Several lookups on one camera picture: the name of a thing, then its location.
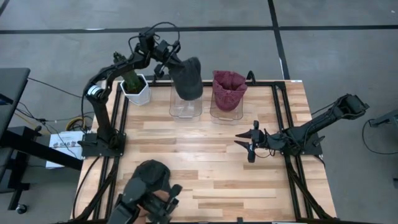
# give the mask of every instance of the wooden tabletop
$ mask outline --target wooden tabletop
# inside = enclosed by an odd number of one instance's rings
[[[109,117],[116,85],[107,103]],[[302,82],[286,81],[286,87],[294,125],[299,126],[311,119],[304,86]],[[248,88],[244,95],[244,116],[234,126],[211,122],[211,87],[204,89],[203,112],[196,123],[176,123],[169,115],[170,87],[152,87],[151,91],[149,104],[129,104],[125,128],[127,143],[119,165],[115,199],[136,167],[143,161],[155,159],[171,170],[170,184],[183,187],[177,197],[180,203],[172,213],[173,222],[235,222],[236,217],[243,217],[245,221],[295,220],[284,158],[276,153],[274,157],[256,158],[256,162],[250,164],[246,150],[233,142],[238,139],[234,135],[252,128],[255,119],[260,122],[261,129],[266,128],[271,134],[279,130],[270,87]],[[288,127],[281,92],[279,100],[284,125]],[[122,107],[123,99],[116,127],[119,127]],[[269,154],[263,149],[256,152],[259,156]],[[80,181],[93,160],[84,161]],[[313,156],[302,156],[302,160],[309,191],[327,213],[335,216],[323,164]],[[101,166],[102,158],[83,184],[76,214],[83,211],[97,191]],[[302,194],[299,189],[297,192],[305,217]],[[104,216],[107,195],[106,192],[103,197],[100,217]]]

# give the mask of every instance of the clear plastic container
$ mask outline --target clear plastic container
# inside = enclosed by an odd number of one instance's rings
[[[201,97],[190,101],[183,100],[175,91],[175,87],[172,83],[169,113],[174,118],[174,121],[176,122],[199,121],[201,112],[202,112]]]
[[[239,120],[243,117],[243,98],[235,109],[223,111],[218,108],[213,92],[211,96],[210,114],[211,122],[213,123],[228,125],[238,124]]]

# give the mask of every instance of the red cloth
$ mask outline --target red cloth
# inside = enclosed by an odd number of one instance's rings
[[[216,105],[223,111],[235,109],[248,88],[245,84],[246,78],[229,71],[213,71],[213,75],[213,94]]]

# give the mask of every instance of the concrete floor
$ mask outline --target concrete floor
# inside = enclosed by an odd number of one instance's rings
[[[347,26],[398,24],[396,1],[278,0],[280,26]],[[10,0],[0,17],[0,30],[131,28],[170,21],[178,26],[271,26],[265,0]],[[112,53],[127,54],[134,34],[14,34],[0,35],[0,67],[29,67],[30,76],[80,94],[86,81],[110,65]],[[161,33],[173,41],[175,33]],[[398,155],[367,151],[361,128],[369,118],[397,109],[398,30],[282,31],[291,79],[303,80],[312,111],[345,93],[357,94],[370,105],[355,121],[340,121],[320,134],[326,173],[338,216],[343,220],[396,223],[398,220]],[[197,56],[202,77],[216,69],[257,79],[281,79],[273,31],[182,32],[180,58]],[[152,74],[155,64],[142,71]],[[59,119],[79,114],[80,101],[29,82],[21,101],[38,117]],[[14,118],[12,126],[26,125]],[[53,124],[59,131],[65,123]],[[378,151],[397,150],[389,126],[368,129],[366,139]],[[43,161],[32,158],[32,164]],[[6,211],[10,194],[0,195],[4,223],[51,223],[70,216],[79,172],[29,168],[25,180],[32,189],[22,194],[29,212]]]

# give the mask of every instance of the white hexagonal pot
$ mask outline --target white hexagonal pot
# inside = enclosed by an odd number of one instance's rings
[[[139,94],[128,94],[123,88],[123,82],[120,83],[120,87],[123,90],[124,95],[129,98],[131,103],[134,103],[137,106],[142,106],[144,104],[147,104],[150,102],[150,88],[147,83],[147,80],[145,79],[145,76],[143,74],[137,74],[139,77],[141,77],[145,81],[145,87],[141,90]]]

